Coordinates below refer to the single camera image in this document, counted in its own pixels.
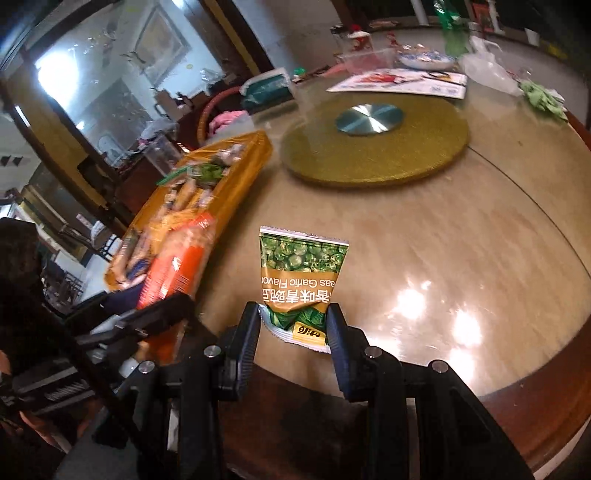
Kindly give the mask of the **white red jar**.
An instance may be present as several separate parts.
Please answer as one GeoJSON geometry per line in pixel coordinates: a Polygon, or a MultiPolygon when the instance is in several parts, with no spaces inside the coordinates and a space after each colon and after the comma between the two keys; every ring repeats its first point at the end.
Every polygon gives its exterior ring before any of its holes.
{"type": "Polygon", "coordinates": [[[352,52],[370,51],[373,49],[373,40],[370,33],[363,31],[363,29],[356,24],[349,27],[349,49],[352,52]]]}

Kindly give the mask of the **blue patterned plate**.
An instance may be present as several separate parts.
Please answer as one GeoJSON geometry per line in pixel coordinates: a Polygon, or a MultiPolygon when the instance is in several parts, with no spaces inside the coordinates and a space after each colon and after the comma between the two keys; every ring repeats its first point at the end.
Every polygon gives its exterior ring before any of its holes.
{"type": "Polygon", "coordinates": [[[422,71],[448,71],[454,68],[456,59],[437,51],[405,51],[399,54],[399,62],[409,69],[422,71]]]}

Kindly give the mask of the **clear plastic pitcher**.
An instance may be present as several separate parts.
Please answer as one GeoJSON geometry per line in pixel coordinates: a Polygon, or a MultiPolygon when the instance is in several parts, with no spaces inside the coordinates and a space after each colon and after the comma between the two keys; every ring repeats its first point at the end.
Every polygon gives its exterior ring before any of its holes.
{"type": "Polygon", "coordinates": [[[159,135],[148,142],[143,155],[163,176],[167,175],[183,157],[177,145],[166,135],[159,135]]]}

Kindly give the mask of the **white plastic bag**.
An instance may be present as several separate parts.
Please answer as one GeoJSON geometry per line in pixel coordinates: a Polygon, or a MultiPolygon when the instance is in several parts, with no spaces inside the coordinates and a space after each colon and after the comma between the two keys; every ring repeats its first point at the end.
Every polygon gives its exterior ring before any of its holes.
{"type": "Polygon", "coordinates": [[[471,36],[469,43],[471,53],[460,57],[459,64],[464,74],[472,81],[511,96],[520,96],[522,91],[518,82],[497,61],[490,47],[502,52],[502,48],[495,42],[478,36],[471,36]]]}

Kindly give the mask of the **printed advertising poster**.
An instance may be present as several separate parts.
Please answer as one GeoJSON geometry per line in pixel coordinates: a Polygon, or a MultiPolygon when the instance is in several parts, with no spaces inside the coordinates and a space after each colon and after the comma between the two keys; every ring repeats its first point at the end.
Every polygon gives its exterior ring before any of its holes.
{"type": "Polygon", "coordinates": [[[468,77],[457,72],[381,69],[353,75],[329,87],[329,93],[396,93],[463,100],[468,77]]]}

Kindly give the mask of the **pink cloth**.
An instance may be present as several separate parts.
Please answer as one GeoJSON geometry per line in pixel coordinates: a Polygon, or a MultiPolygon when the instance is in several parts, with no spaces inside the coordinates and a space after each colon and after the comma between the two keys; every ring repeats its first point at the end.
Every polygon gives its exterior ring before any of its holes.
{"type": "Polygon", "coordinates": [[[208,137],[214,136],[218,131],[228,127],[232,122],[238,120],[240,117],[246,115],[245,110],[224,111],[218,114],[208,124],[208,137]]]}

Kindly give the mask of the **green pea packet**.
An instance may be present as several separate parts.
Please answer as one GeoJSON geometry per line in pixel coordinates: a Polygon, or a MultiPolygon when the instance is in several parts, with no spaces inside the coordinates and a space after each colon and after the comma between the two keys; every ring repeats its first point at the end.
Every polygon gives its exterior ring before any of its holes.
{"type": "Polygon", "coordinates": [[[344,240],[259,228],[259,310],[271,334],[288,344],[331,352],[327,310],[348,251],[344,240]]]}

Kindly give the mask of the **orange soda cracker pack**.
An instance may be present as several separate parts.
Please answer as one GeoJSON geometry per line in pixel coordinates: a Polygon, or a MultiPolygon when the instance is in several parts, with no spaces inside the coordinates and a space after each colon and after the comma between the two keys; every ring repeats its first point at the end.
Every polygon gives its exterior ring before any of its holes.
{"type": "Polygon", "coordinates": [[[148,269],[136,304],[144,309],[176,293],[195,299],[211,255],[216,221],[204,212],[172,230],[148,269]]]}

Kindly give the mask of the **green crumpled cloth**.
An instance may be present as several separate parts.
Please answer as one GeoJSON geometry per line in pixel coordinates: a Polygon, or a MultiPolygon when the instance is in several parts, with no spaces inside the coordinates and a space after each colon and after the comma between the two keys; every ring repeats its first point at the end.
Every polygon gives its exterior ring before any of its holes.
{"type": "Polygon", "coordinates": [[[564,98],[555,90],[548,90],[541,84],[531,80],[523,80],[519,87],[529,104],[541,112],[567,121],[564,98]]]}

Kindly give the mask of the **clear plastic container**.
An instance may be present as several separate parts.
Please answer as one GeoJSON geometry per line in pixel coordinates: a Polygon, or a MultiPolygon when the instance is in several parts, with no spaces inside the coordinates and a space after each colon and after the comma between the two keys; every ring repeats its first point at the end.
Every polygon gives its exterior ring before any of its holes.
{"type": "Polygon", "coordinates": [[[365,72],[391,69],[397,63],[398,53],[391,48],[381,50],[363,50],[341,55],[346,72],[358,75],[365,72]]]}

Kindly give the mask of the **gold glitter turntable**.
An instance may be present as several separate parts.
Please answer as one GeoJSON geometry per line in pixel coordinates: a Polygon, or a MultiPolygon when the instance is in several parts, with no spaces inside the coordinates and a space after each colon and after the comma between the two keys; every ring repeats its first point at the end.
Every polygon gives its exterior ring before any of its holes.
{"type": "Polygon", "coordinates": [[[467,120],[450,101],[408,94],[330,93],[301,115],[280,140],[280,160],[301,180],[331,187],[403,184],[438,173],[465,151],[467,120]],[[401,124],[389,132],[353,136],[337,118],[358,104],[392,104],[401,124]]]}

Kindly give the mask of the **teal tissue box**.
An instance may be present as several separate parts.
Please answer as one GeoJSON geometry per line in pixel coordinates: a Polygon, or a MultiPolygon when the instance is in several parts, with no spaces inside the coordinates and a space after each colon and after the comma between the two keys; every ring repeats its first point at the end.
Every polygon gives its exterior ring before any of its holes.
{"type": "Polygon", "coordinates": [[[247,80],[239,88],[242,109],[257,113],[294,100],[293,82],[284,68],[277,68],[247,80]]]}

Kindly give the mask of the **yellow taped tray box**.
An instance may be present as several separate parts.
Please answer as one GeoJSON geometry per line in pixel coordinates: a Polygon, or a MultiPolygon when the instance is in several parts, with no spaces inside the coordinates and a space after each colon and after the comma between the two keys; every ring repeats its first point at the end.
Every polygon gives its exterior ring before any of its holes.
{"type": "Polygon", "coordinates": [[[153,259],[168,233],[201,213],[211,214],[219,237],[272,152],[269,137],[259,130],[185,155],[168,178],[157,182],[125,232],[104,275],[108,289],[122,290],[141,281],[144,268],[129,278],[137,262],[153,259]]]}

